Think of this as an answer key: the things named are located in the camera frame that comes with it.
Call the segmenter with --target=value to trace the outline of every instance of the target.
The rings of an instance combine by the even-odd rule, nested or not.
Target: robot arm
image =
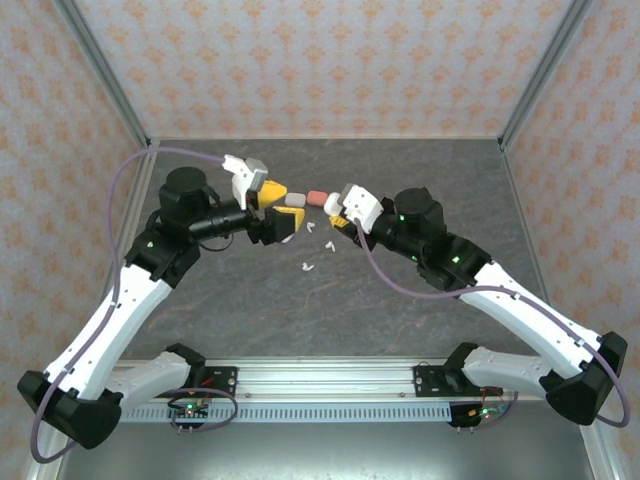
[[[627,343],[611,332],[600,336],[519,285],[491,256],[469,240],[447,231],[442,206],[426,188],[400,192],[394,200],[378,201],[357,185],[347,185],[335,205],[325,211],[340,212],[331,223],[358,246],[358,222],[368,249],[381,244],[417,264],[427,283],[444,292],[456,292],[463,302],[487,313],[528,343],[540,357],[491,352],[464,343],[445,363],[446,381],[462,389],[465,383],[499,386],[546,398],[565,418],[583,425],[595,419],[613,382],[584,345],[600,353],[620,374]],[[513,292],[497,292],[502,287]],[[525,297],[573,330],[570,337],[559,325],[531,305]]]
[[[112,374],[140,326],[199,259],[200,242],[246,231],[254,244],[268,245],[295,233],[302,221],[300,212],[292,214],[291,209],[279,207],[265,209],[264,219],[258,217],[267,175],[262,162],[227,155],[223,167],[234,174],[234,198],[225,201],[207,185],[201,170],[183,167],[169,173],[160,188],[160,209],[125,256],[119,302],[104,330],[67,371],[71,358],[103,322],[112,295],[44,372],[28,371],[18,383],[18,390],[36,411],[54,379],[65,373],[44,420],[85,448],[102,443],[123,411],[169,390],[197,387],[204,380],[199,378],[204,374],[204,357],[179,344],[141,367]]]

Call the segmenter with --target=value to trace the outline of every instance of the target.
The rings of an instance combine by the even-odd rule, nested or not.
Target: enclosure
[[[0,5],[0,445],[7,478],[177,476],[185,465],[191,478],[341,478],[341,470],[349,478],[634,478],[640,467],[640,11],[634,7],[631,0]],[[449,231],[481,246],[567,317],[627,340],[621,378],[631,424],[578,427],[532,398],[509,423],[465,438],[442,424],[410,420],[387,433],[379,422],[298,422],[230,425],[196,443],[196,436],[174,438],[165,426],[131,422],[95,450],[76,448],[46,467],[32,463],[33,414],[15,385],[25,370],[42,371],[64,351],[109,291],[107,192],[121,162],[147,147],[257,158],[289,192],[341,192],[355,183],[393,198],[427,187]],[[158,208],[168,173],[181,166],[201,168],[222,198],[231,197],[230,176],[219,165],[176,153],[142,156],[115,187],[111,219],[121,259]],[[374,256],[393,280],[428,291],[411,261],[382,247]],[[314,268],[303,271],[303,263]],[[352,400],[380,407],[415,400],[406,390],[411,377],[396,372],[440,364],[461,342],[534,354],[462,301],[394,292],[312,206],[286,244],[253,245],[236,234],[228,250],[203,251],[119,367],[150,360],[176,342],[212,365],[241,365],[238,399],[247,408],[285,402],[256,395],[269,368],[294,372],[302,365],[319,389],[301,386],[290,403],[309,403],[323,381],[357,380],[375,385],[376,396],[362,397],[362,385],[344,387]],[[242,366],[256,375],[244,384]],[[342,376],[351,371],[354,377]],[[387,380],[381,371],[389,372]],[[620,417],[619,405],[614,392],[604,413]],[[43,438],[43,448],[60,441],[54,437]],[[332,445],[335,438],[341,440]],[[504,453],[500,459],[487,461],[489,443]],[[388,457],[378,453],[387,450]],[[172,458],[169,452],[179,452],[182,463],[160,458]],[[459,455],[469,460],[456,462]],[[536,471],[542,462],[549,465],[544,476]]]

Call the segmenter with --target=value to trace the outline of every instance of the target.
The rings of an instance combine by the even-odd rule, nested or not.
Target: patterned wallpaper
[[[509,161],[551,296],[629,342],[633,423],[618,446],[640,470],[640,10],[595,2]],[[619,401],[609,399],[620,418]]]
[[[0,476],[17,479],[33,419],[17,381],[97,306],[107,187],[136,145],[53,1],[1,2],[0,30]]]
[[[570,0],[80,0],[153,137],[497,137]]]

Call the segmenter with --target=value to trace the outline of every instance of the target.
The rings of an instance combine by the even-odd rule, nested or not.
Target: pink block
[[[324,206],[324,202],[327,201],[328,197],[328,193],[311,190],[309,193],[307,193],[307,203],[316,207],[322,207]]]

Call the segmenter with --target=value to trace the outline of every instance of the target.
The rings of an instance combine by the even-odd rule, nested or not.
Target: marble surface
[[[354,182],[381,198],[426,186],[445,209],[449,230],[468,237],[536,294],[541,289],[527,247],[507,171],[492,140],[215,140],[165,141],[215,154],[261,159],[270,178],[289,191],[342,191]],[[139,228],[158,207],[169,171],[205,170],[223,198],[230,176],[218,165],[158,155]],[[182,342],[203,355],[446,357],[463,341],[511,353],[529,347],[484,313],[462,302],[401,296],[384,285],[364,254],[307,207],[305,223],[286,245],[252,245],[237,234],[224,253],[203,252],[125,352],[152,358]],[[336,252],[324,248],[333,241]],[[416,290],[431,290],[415,265],[384,248],[374,255],[388,275]],[[303,272],[302,263],[315,265]]]

